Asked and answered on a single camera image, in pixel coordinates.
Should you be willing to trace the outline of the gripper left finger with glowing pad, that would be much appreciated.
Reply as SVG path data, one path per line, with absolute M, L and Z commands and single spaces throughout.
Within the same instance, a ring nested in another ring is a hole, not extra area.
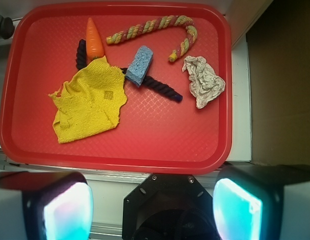
M 0 171 L 0 240 L 87 240 L 93 193 L 77 171 Z

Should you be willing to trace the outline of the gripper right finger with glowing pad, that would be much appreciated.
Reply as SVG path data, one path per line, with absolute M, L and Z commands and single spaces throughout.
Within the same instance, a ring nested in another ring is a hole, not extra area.
M 228 165 L 213 189 L 223 240 L 310 240 L 310 165 Z

